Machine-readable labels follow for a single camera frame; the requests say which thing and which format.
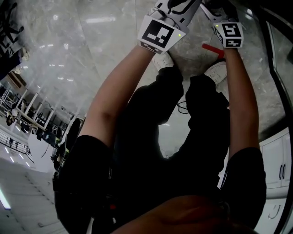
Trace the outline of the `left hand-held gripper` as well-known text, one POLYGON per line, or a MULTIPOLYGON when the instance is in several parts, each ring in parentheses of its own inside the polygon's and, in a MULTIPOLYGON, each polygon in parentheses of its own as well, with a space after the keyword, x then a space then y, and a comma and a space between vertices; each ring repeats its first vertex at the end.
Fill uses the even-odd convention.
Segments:
POLYGON ((188 25, 198 10, 200 0, 188 0, 181 11, 173 8, 184 0, 159 0, 143 18, 137 39, 139 45, 154 53, 164 54, 186 34, 188 25))

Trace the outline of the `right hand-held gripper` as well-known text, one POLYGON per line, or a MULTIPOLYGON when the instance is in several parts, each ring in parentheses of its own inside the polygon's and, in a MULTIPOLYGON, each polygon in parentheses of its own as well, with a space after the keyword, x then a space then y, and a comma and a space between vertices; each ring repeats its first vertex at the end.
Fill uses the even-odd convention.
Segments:
POLYGON ((215 35, 224 48, 243 46, 243 29, 236 7, 229 0, 207 0, 201 9, 212 23, 215 35))

